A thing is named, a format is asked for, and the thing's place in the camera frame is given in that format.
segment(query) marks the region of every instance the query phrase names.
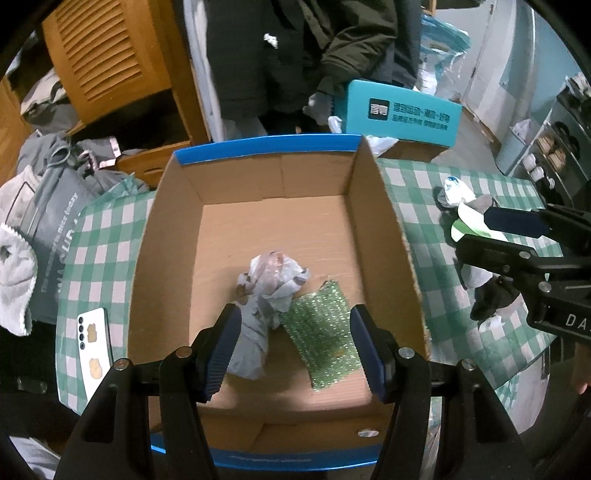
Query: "shoe rack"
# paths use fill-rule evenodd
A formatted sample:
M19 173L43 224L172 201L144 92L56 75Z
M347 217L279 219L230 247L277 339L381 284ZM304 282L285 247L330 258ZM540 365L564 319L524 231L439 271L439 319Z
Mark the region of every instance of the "shoe rack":
M591 183L591 137L581 118L569 107L569 88L572 86L567 78L540 129L526 146L516 166L525 167L547 203L559 198L565 206L589 210L591 202L586 198L591 199L591 196L584 192ZM532 169L533 158L536 172ZM544 173L542 180L539 178L538 167ZM554 184L555 192L551 196L553 200L544 198L549 197L548 182Z

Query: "checkered tablecloth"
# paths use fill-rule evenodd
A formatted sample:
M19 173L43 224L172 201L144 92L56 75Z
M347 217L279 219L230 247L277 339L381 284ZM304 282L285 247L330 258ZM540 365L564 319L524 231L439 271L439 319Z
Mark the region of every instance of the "checkered tablecloth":
M489 193L502 207L522 210L543 208L533 184L502 175L478 173L459 168L408 160L379 159L388 195L411 247L423 311L431 333L432 360L455 364L472 358L494 388L501 387L517 372L529 366L554 339L526 324L525 304L505 324L480 333L470 319L474 291L460 283L450 228L455 217L436 202L445 178L462 179L479 196ZM534 247L540 256L561 256L557 243L546 238L518 237L509 241ZM504 385L502 400L511 405L515 386Z
M59 398L78 414L87 401L76 318L88 310L106 308L113 359L126 356L131 283L154 195L129 194L116 186L78 218L64 267L56 327Z

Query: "teal box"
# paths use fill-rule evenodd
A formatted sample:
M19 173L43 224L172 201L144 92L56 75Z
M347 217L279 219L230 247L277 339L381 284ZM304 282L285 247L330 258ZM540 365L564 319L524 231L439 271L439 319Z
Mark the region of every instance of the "teal box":
M453 147L462 106L385 83L353 80L335 99L343 133L394 137Z

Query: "olive green jacket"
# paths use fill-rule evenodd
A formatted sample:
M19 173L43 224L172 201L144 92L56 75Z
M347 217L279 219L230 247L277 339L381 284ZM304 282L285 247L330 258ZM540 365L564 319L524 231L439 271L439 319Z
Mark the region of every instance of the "olive green jacket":
M377 64L398 30L394 0L299 0L320 47L317 89L335 96Z

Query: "metal bolt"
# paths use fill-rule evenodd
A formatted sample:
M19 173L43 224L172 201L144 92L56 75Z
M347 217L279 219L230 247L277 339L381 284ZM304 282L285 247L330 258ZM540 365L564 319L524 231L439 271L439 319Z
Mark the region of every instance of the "metal bolt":
M552 285L550 285L546 281L541 281L540 283L538 283L538 288L544 293L550 293L552 291Z
M187 358L193 354L193 350L189 346L180 346L174 353L179 358Z
M114 364L115 370L125 370L127 367L129 367L129 360L127 360L126 358L119 358L119 360L117 360Z
M465 358L464 360L462 360L462 367L464 367L469 372L472 372L476 369L476 364L474 363L474 360Z
M375 437L377 435L379 435L379 431L374 430L374 429L361 429L360 431L357 432L357 436L363 437L363 438L371 438L371 437Z
M414 350L412 348L410 348L409 346L403 346L401 349L398 350L398 354L402 357L402 358L412 358L414 357Z

